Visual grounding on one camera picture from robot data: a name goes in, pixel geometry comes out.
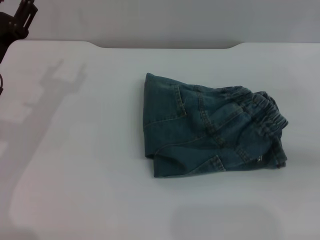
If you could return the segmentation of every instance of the white table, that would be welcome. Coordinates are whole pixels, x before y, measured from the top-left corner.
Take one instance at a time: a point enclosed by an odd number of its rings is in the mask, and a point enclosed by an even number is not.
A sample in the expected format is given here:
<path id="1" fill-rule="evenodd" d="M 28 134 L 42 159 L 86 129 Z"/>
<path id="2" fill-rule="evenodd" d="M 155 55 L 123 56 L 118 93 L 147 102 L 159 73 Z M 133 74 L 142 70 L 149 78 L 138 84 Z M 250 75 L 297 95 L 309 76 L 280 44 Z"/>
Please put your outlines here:
<path id="1" fill-rule="evenodd" d="M 147 72 L 275 98 L 287 167 L 155 179 Z M 320 44 L 18 41 L 0 65 L 1 240 L 319 240 Z"/>

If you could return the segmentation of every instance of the folded jeans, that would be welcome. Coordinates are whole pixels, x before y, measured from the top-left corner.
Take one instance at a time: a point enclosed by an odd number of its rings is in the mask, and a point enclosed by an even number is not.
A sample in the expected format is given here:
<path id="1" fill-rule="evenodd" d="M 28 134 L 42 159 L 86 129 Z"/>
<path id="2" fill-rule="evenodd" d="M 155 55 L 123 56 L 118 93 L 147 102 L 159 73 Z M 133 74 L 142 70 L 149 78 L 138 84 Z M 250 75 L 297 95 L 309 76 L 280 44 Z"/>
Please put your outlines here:
<path id="1" fill-rule="evenodd" d="M 146 75 L 144 148 L 156 178 L 284 167 L 287 124 L 264 91 Z"/>

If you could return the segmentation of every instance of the gray wall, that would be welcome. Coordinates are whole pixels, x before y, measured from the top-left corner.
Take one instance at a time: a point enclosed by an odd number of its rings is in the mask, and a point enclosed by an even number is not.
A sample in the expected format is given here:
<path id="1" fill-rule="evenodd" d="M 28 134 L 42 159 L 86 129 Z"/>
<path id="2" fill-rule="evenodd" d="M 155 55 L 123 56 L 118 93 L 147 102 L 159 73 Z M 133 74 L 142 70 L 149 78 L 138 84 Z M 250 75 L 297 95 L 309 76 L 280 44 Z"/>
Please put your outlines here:
<path id="1" fill-rule="evenodd" d="M 0 11 L 14 14 L 20 0 Z M 320 0 L 35 0 L 30 40 L 100 47 L 228 48 L 320 42 Z"/>

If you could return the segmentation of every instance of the elastic waistband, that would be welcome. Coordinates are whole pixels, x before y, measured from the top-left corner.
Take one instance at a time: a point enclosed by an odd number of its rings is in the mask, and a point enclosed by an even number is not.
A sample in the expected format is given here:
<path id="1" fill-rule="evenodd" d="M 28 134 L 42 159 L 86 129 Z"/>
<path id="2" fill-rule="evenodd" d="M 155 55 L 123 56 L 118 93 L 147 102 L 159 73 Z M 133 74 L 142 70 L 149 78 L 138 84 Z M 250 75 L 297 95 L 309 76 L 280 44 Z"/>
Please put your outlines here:
<path id="1" fill-rule="evenodd" d="M 288 125 L 288 121 L 279 112 L 274 99 L 262 91 L 253 93 L 251 100 L 254 104 L 251 104 L 249 111 L 251 111 L 255 122 L 269 136 L 281 135 L 282 129 Z"/>

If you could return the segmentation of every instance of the back pocket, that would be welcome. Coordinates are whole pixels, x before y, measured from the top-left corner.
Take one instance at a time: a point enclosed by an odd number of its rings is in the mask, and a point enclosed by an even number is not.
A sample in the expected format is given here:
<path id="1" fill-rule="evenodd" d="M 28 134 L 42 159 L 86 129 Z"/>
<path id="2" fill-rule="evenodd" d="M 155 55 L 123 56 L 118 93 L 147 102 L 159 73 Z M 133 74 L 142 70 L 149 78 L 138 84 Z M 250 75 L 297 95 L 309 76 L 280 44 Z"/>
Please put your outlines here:
<path id="1" fill-rule="evenodd" d="M 144 83 L 143 127 L 185 117 L 179 85 L 147 77 Z"/>

